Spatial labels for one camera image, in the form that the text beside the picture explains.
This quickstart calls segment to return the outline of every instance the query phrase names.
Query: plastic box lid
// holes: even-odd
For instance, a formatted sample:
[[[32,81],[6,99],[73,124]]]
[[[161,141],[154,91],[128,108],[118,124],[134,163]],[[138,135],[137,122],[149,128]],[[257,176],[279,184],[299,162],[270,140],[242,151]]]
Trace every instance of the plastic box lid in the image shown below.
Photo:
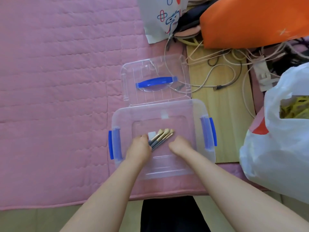
[[[118,109],[112,117],[108,145],[116,167],[125,159],[134,137],[159,129],[175,130],[175,135],[152,152],[140,179],[192,173],[168,148],[177,135],[188,139],[195,150],[212,162],[216,159],[214,124],[205,104],[190,99],[190,77],[184,56],[166,56],[166,64],[161,56],[125,64],[121,70],[124,100],[129,107]]]

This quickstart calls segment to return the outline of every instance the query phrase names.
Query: person's lap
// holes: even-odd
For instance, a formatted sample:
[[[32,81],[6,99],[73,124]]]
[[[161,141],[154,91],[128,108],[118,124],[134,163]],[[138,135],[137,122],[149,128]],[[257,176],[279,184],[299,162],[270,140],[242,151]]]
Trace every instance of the person's lap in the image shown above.
[[[146,199],[141,211],[141,232],[210,232],[192,196]]]

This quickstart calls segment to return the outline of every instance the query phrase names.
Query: orange pillow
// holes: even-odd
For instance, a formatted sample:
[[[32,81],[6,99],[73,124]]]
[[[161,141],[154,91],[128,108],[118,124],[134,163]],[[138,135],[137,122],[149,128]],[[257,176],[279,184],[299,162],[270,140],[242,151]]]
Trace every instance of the orange pillow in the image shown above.
[[[218,0],[200,17],[205,48],[255,48],[309,35],[309,0]]]

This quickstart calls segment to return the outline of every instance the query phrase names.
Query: white plastic bag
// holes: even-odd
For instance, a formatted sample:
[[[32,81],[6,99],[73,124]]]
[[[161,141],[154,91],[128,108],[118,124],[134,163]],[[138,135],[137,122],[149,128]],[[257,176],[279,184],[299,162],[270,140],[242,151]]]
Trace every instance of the white plastic bag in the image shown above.
[[[188,0],[137,0],[149,44],[167,39],[186,11]]]
[[[309,95],[309,63],[288,69],[266,92],[265,120],[259,113],[248,130],[240,163],[250,181],[309,203],[309,119],[279,117],[281,100],[292,95]]]

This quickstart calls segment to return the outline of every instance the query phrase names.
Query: pink mattress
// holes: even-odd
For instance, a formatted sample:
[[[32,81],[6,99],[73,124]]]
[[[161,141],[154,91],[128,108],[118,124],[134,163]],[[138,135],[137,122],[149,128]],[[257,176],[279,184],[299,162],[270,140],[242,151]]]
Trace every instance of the pink mattress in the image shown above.
[[[0,210],[83,203],[114,171],[121,65],[165,43],[148,45],[136,0],[1,0],[0,16]],[[131,199],[187,194],[207,194],[195,175],[137,182]]]

